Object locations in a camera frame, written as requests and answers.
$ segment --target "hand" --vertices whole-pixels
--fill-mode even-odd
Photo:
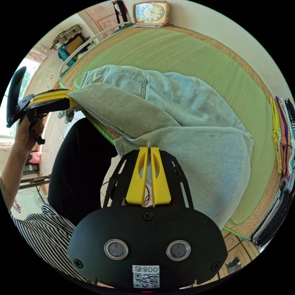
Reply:
[[[38,119],[30,131],[30,121],[25,115],[15,135],[14,149],[19,153],[28,154],[36,144],[35,137],[43,133],[44,125]]]

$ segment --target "bed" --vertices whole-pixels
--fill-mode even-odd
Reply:
[[[62,72],[66,60],[59,71],[60,86],[77,89],[86,71],[104,65],[129,65],[194,76],[214,88],[254,140],[248,187],[224,227],[249,239],[270,207],[281,180],[272,143],[270,91],[245,60],[215,39],[173,25],[155,29],[124,24]],[[88,118],[109,141],[121,136]]]

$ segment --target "clock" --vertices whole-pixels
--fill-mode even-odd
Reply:
[[[133,20],[139,27],[164,27],[169,23],[170,4],[167,1],[144,1],[133,5]]]

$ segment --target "purple cloth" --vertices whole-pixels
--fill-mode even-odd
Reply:
[[[287,141],[287,146],[286,146],[286,169],[288,171],[288,146],[289,146],[288,132],[289,132],[289,128],[288,128],[287,119],[285,118],[284,112],[283,112],[282,107],[281,107],[281,101],[277,96],[276,96],[276,100],[277,100],[277,105],[279,106],[280,113],[281,113],[282,119],[284,121],[284,126],[285,126],[285,137],[286,137],[286,141]]]

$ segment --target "window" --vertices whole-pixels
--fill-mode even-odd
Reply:
[[[31,61],[31,60],[25,58],[18,66],[17,69],[20,69],[23,66],[27,67],[27,71],[26,71],[25,76],[22,80],[21,90],[19,92],[19,100],[23,98],[26,88],[28,87],[28,85],[29,85],[33,75],[37,71],[39,65],[40,64],[37,62]],[[5,95],[3,97],[3,100],[2,100],[2,103],[0,106],[0,137],[14,138],[15,133],[16,133],[16,128],[17,128],[17,123],[15,123],[11,128],[6,127],[6,105],[7,105],[7,96],[8,96],[9,87],[10,87],[10,82],[8,84],[6,91],[5,91]]]

